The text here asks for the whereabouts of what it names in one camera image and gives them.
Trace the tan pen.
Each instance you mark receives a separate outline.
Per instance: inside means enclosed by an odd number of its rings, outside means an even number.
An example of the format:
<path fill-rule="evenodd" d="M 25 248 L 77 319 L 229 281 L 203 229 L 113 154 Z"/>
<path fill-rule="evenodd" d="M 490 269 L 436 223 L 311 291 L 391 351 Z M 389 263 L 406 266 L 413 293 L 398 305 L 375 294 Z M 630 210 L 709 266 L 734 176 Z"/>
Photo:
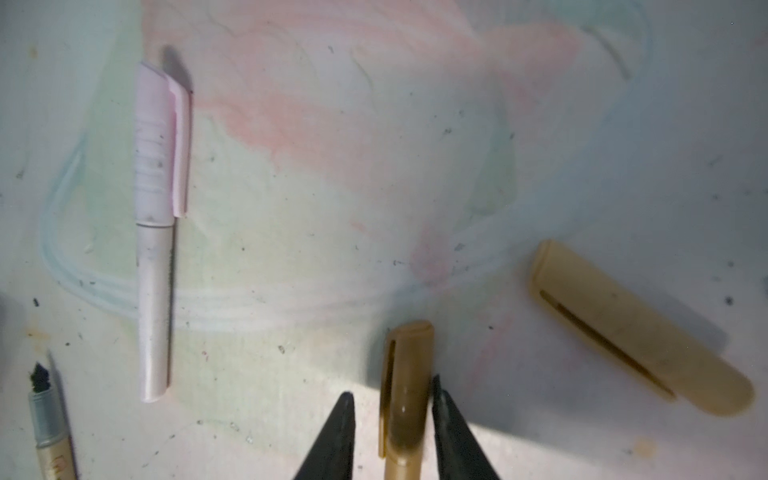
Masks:
<path fill-rule="evenodd" d="M 35 364 L 30 382 L 28 404 L 42 478 L 76 480 L 69 424 L 55 382 L 40 363 Z"/>

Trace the pink pen cap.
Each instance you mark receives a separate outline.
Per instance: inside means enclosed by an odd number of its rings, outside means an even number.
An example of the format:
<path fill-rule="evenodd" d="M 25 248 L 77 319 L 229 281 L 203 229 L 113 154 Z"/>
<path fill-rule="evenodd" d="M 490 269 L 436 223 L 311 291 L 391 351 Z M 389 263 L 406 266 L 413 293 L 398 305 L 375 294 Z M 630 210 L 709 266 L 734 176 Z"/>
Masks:
<path fill-rule="evenodd" d="M 191 126 L 190 92 L 167 73 L 140 63 L 134 114 L 137 224 L 172 227 L 186 214 Z"/>

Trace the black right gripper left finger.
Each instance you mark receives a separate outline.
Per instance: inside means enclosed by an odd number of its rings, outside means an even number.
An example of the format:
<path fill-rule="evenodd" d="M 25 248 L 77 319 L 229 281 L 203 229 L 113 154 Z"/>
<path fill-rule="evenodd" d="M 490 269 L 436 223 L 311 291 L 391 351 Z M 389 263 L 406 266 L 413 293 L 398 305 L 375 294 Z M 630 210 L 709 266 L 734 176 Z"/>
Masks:
<path fill-rule="evenodd" d="M 355 448 L 355 401 L 343 392 L 328 415 L 295 480 L 351 480 Z"/>

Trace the white pink pen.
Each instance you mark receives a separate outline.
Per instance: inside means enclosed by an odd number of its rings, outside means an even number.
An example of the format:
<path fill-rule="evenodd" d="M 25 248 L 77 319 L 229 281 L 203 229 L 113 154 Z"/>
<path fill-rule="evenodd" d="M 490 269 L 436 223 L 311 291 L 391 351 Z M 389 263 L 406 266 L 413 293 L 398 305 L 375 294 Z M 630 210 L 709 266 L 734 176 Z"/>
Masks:
<path fill-rule="evenodd" d="M 135 224 L 139 398 L 153 403 L 169 385 L 175 224 L 167 228 L 142 226 L 136 220 Z"/>

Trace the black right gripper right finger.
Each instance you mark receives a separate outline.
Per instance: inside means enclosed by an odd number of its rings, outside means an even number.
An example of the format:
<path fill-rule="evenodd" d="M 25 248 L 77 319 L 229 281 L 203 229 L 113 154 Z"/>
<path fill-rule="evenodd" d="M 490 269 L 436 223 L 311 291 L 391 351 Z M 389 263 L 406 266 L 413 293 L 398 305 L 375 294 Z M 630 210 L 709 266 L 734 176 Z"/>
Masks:
<path fill-rule="evenodd" d="M 439 375 L 432 379 L 432 418 L 440 480 L 500 479 Z"/>

